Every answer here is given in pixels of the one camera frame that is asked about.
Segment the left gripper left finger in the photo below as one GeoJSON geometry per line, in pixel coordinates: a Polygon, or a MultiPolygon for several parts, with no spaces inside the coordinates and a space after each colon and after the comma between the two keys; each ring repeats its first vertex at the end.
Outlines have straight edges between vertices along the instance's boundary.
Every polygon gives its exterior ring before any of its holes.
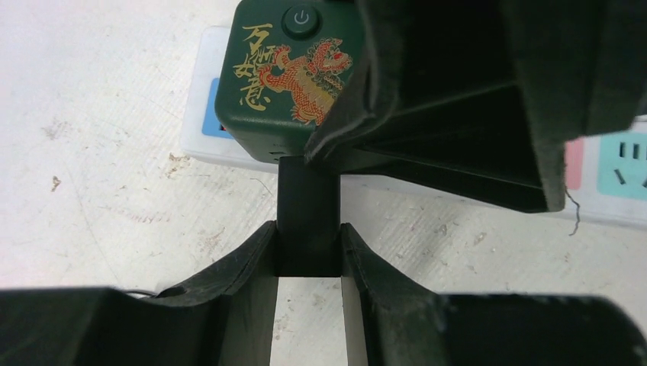
{"type": "Polygon", "coordinates": [[[276,225],[151,298],[111,288],[2,291],[3,365],[267,365],[276,225]]]}

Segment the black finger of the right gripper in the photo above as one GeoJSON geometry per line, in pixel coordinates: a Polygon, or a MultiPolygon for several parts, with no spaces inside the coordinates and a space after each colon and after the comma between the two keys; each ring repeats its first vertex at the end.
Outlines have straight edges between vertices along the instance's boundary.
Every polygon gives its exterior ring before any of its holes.
{"type": "Polygon", "coordinates": [[[565,206],[565,144],[646,103],[644,1],[357,1],[362,55],[305,147],[524,213],[565,206]]]}

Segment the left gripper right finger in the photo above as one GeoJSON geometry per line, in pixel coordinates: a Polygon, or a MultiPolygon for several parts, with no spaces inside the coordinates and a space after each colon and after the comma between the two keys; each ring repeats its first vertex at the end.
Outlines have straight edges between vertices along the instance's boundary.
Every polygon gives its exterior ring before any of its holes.
{"type": "Polygon", "coordinates": [[[602,297],[437,294],[340,228],[351,365],[644,365],[646,340],[602,297]]]}

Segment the green cube adapter dragon print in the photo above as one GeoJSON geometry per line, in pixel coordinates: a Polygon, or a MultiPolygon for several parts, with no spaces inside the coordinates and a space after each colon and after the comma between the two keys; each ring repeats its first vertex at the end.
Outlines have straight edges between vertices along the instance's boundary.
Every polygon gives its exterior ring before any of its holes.
{"type": "Polygon", "coordinates": [[[361,55],[348,1],[242,1],[215,98],[217,119],[255,160],[300,156],[361,55]]]}

